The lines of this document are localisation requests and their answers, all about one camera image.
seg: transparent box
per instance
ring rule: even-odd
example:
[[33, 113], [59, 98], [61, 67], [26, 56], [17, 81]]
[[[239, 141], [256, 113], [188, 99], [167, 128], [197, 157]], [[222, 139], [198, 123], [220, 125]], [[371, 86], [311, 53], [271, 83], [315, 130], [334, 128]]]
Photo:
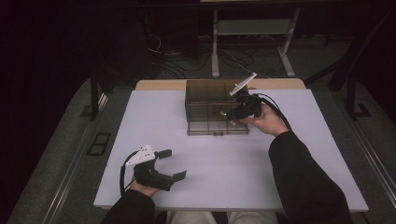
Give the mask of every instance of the transparent box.
[[187, 135], [248, 134], [248, 126], [232, 125], [220, 112], [227, 113], [238, 103], [230, 95], [235, 84], [242, 80], [187, 80]]

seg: white table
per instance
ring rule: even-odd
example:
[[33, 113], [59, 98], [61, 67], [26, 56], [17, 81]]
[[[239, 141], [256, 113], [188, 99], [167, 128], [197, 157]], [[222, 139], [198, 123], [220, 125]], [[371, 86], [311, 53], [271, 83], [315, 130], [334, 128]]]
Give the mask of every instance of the white table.
[[[313, 158], [344, 191], [351, 212], [368, 207], [332, 139], [310, 90], [255, 90], [271, 96], [305, 142]], [[154, 150], [171, 148], [158, 160], [165, 175], [187, 170], [186, 179], [169, 192], [157, 193], [157, 209], [279, 211], [268, 148], [270, 135], [251, 127], [248, 135], [187, 136], [184, 91], [133, 91], [120, 125], [94, 205], [109, 208], [120, 197], [120, 167], [146, 143]], [[127, 169], [129, 183], [133, 168]]]

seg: dark background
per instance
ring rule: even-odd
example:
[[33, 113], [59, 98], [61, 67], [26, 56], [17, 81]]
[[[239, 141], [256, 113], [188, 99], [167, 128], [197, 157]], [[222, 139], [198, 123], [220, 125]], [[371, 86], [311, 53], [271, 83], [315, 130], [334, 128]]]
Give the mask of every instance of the dark background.
[[[111, 92], [114, 86], [155, 78], [150, 62], [159, 59], [149, 54], [149, 34], [160, 36], [166, 47], [179, 48], [193, 57], [198, 35], [211, 35], [212, 13], [158, 10], [146, 20], [142, 11], [87, 10], [71, 1], [7, 0], [1, 4], [0, 223], [5, 223], [81, 84], [95, 73], [102, 89]], [[358, 37], [384, 8], [385, 1], [307, 5], [295, 34]], [[224, 12], [221, 16], [256, 15], [254, 10], [245, 13]], [[283, 16], [274, 11], [266, 15]], [[393, 29], [378, 32], [356, 73], [362, 73], [361, 82], [396, 120], [396, 101], [389, 99], [396, 90], [394, 21], [393, 16], [386, 23]], [[372, 60], [373, 55], [384, 60]]]

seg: cable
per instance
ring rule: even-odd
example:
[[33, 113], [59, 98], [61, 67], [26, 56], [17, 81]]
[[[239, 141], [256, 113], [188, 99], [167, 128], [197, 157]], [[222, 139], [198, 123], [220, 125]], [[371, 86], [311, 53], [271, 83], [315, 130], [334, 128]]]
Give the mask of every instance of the cable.
[[183, 78], [187, 79], [187, 77], [186, 77], [186, 75], [184, 74], [183, 71], [181, 71], [181, 70], [179, 70], [179, 69], [175, 68], [174, 66], [169, 65], [169, 64], [167, 64], [167, 63], [163, 63], [163, 65], [164, 65], [164, 66], [167, 66], [167, 67], [169, 67], [169, 68], [171, 68], [171, 69], [174, 69], [175, 71], [179, 72]]
[[[222, 44], [219, 44], [219, 48], [221, 49], [222, 47], [225, 47], [225, 46], [223, 46]], [[254, 49], [253, 53], [251, 53], [251, 54], [245, 52], [244, 50], [237, 49], [237, 48], [232, 48], [232, 50], [234, 50], [234, 51], [236, 51], [236, 52], [238, 52], [238, 53], [243, 54], [243, 55], [246, 56], [246, 57], [238, 58], [238, 61], [244, 62], [244, 63], [246, 64], [246, 66], [251, 65], [251, 64], [254, 64], [253, 55], [256, 53], [256, 51], [257, 51], [258, 49]], [[247, 62], [244, 61], [244, 60], [247, 59], [247, 58], [250, 59], [250, 62], [249, 62], [249, 63], [247, 63]]]
[[169, 68], [166, 68], [164, 66], [161, 66], [160, 64], [157, 63], [151, 63], [154, 64], [156, 66], [159, 66], [164, 72], [165, 72], [165, 77], [163, 77], [163, 79], [166, 79], [166, 72], [169, 72], [173, 77], [175, 77], [176, 79], [180, 79], [180, 77], [172, 70], [170, 70]]
[[201, 66], [199, 66], [198, 68], [194, 68], [194, 69], [186, 69], [186, 68], [180, 66], [178, 63], [174, 63], [174, 62], [169, 61], [169, 60], [167, 60], [167, 61], [168, 61], [169, 63], [174, 64], [176, 67], [180, 68], [180, 69], [183, 70], [184, 72], [198, 72], [198, 71], [201, 71], [202, 69], [205, 68], [205, 66], [206, 66], [206, 64], [207, 64], [207, 60], [209, 59], [209, 56], [210, 56], [210, 53], [208, 53], [208, 54], [206, 55], [205, 60], [204, 60], [204, 63], [203, 63]]
[[[210, 52], [210, 47], [204, 47], [202, 49], [198, 49], [198, 54], [203, 54], [206, 52]], [[181, 62], [181, 61], [189, 61], [194, 60], [195, 58], [189, 56], [185, 52], [173, 52], [173, 53], [165, 53], [164, 56], [166, 59], [172, 59], [173, 61]]]
[[234, 66], [233, 64], [230, 64], [230, 63], [228, 62], [228, 61], [231, 61], [231, 60], [229, 60], [229, 59], [226, 58], [226, 57], [222, 57], [222, 55], [221, 55], [222, 53], [223, 53], [222, 51], [218, 52], [219, 58], [221, 59], [222, 62], [224, 62], [225, 64], [227, 64], [228, 66], [230, 66], [230, 67], [232, 67], [232, 68], [238, 68], [238, 69], [240, 69], [239, 66]]
[[136, 178], [134, 178], [124, 189], [124, 191], [126, 191], [131, 185], [132, 183], [134, 183], [134, 181], [136, 180]]
[[[224, 41], [219, 41], [219, 45], [220, 45], [221, 47], [226, 47], [222, 42], [224, 42]], [[258, 50], [262, 47], [262, 45], [264, 44], [264, 41], [260, 41], [260, 45], [259, 45], [259, 46], [256, 46], [252, 53], [247, 53], [244, 49], [238, 48], [238, 47], [239, 47], [238, 44], [235, 43], [235, 41], [234, 41], [233, 39], [231, 39], [230, 42], [231, 42], [231, 44], [233, 44], [233, 47], [230, 47], [230, 48], [232, 48], [232, 50], [237, 51], [237, 52], [239, 52], [239, 53], [241, 53], [241, 54], [247, 55], [247, 57], [240, 58], [240, 60], [244, 60], [244, 59], [246, 59], [246, 58], [250, 58], [251, 60], [254, 60], [254, 59], [253, 59], [253, 56], [256, 56], [256, 57], [265, 57], [265, 56], [268, 56], [268, 55], [271, 55], [271, 54], [274, 54], [274, 53], [278, 53], [278, 49], [276, 48], [276, 50], [271, 51], [271, 52], [269, 52], [269, 53], [265, 53], [265, 54], [256, 54], [257, 51], [258, 51]]]
[[227, 55], [228, 56], [230, 56], [231, 57], [231, 62], [233, 62], [233, 63], [237, 63], [238, 64], [238, 66], [237, 66], [237, 68], [238, 67], [247, 67], [247, 66], [249, 66], [249, 63], [247, 63], [247, 62], [245, 62], [244, 60], [242, 60], [242, 59], [237, 59], [237, 58], [235, 58], [229, 51], [227, 51], [227, 50], [225, 50], [225, 49], [219, 49], [219, 52], [224, 52], [224, 53], [227, 53]]
[[136, 152], [132, 153], [131, 155], [129, 155], [129, 156], [126, 158], [124, 164], [123, 164], [123, 165], [121, 166], [121, 168], [120, 168], [120, 194], [121, 194], [121, 196], [125, 193], [124, 177], [125, 177], [125, 166], [126, 166], [126, 163], [127, 163], [128, 160], [131, 159], [132, 156], [134, 156], [137, 152], [138, 152], [138, 151], [136, 151]]
[[212, 77], [193, 77], [192, 79], [201, 79], [201, 78], [203, 78], [203, 79], [212, 79]]
[[[225, 52], [225, 53], [227, 53], [228, 55], [230, 55], [232, 58], [233, 58], [233, 60], [239, 65], [239, 67], [241, 67], [242, 69], [244, 69], [245, 71], [247, 71], [247, 72], [249, 72], [249, 73], [255, 73], [255, 72], [252, 72], [252, 71], [250, 71], [250, 70], [248, 70], [248, 69], [246, 69], [244, 66], [242, 66], [242, 64], [240, 64], [238, 61], [237, 61], [237, 59], [235, 59], [235, 57], [230, 53], [230, 52], [228, 52], [227, 50], [225, 50], [225, 49], [219, 49], [220, 51], [223, 51], [223, 52]], [[270, 78], [270, 77], [268, 77], [268, 76], [265, 76], [265, 75], [262, 75], [262, 74], [258, 74], [258, 73], [256, 73], [257, 74], [257, 76], [259, 76], [259, 77], [266, 77], [266, 78]]]
[[156, 49], [159, 49], [161, 47], [161, 44], [162, 44], [160, 37], [157, 36], [157, 35], [149, 35], [149, 36], [154, 36], [154, 37], [156, 37], [158, 39], [159, 44], [158, 44], [158, 47]]
[[154, 53], [163, 54], [163, 52], [160, 52], [160, 51], [155, 50], [155, 49], [148, 49], [148, 50], [151, 51], [151, 52], [154, 52]]
[[241, 50], [238, 50], [238, 49], [233, 49], [233, 51], [235, 51], [235, 52], [237, 52], [237, 53], [239, 53], [239, 54], [245, 55], [245, 56], [242, 57], [242, 58], [236, 58], [236, 57], [234, 56], [234, 59], [235, 59], [238, 63], [241, 63], [244, 67], [247, 67], [247, 66], [249, 66], [249, 65], [254, 64], [254, 58], [253, 58], [253, 56], [249, 55], [248, 53], [246, 53], [246, 52], [244, 52], [244, 51], [241, 52]]
[[[273, 103], [271, 103], [270, 101], [268, 101], [268, 100], [265, 99], [265, 98], [261, 98], [261, 97], [256, 96], [256, 95], [265, 96], [265, 97], [267, 97], [268, 99], [270, 99]], [[266, 105], [269, 105], [269, 106], [271, 107], [271, 109], [273, 109], [273, 110], [276, 112], [276, 114], [282, 119], [282, 121], [283, 121], [283, 123], [285, 123], [286, 127], [287, 127], [290, 131], [292, 131], [288, 119], [286, 119], [285, 115], [282, 113], [282, 111], [280, 110], [279, 106], [276, 104], [275, 100], [273, 100], [271, 97], [269, 97], [268, 95], [263, 94], [263, 93], [258, 93], [258, 94], [256, 94], [256, 95], [253, 94], [253, 95], [249, 95], [249, 96], [250, 96], [250, 97], [254, 97], [254, 98], [259, 98], [263, 103], [265, 103]]]

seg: metal stand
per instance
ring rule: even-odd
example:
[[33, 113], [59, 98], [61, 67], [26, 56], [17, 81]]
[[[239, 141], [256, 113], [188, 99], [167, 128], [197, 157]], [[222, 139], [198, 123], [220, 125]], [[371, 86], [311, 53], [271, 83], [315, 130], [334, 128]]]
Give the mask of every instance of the metal stand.
[[304, 80], [304, 84], [305, 86], [308, 86], [312, 83], [314, 83], [316, 80], [327, 76], [328, 74], [330, 74], [330, 72], [335, 71], [338, 68], [338, 65], [340, 64], [340, 62], [342, 61], [342, 59], [340, 59], [339, 61], [331, 64], [330, 66], [324, 68], [323, 70], [317, 72], [316, 74], [314, 74], [312, 77], [308, 77]]
[[214, 10], [212, 77], [219, 77], [218, 35], [286, 35], [278, 53], [288, 77], [295, 77], [287, 53], [300, 11], [295, 8], [292, 18], [285, 20], [219, 21], [218, 11]]

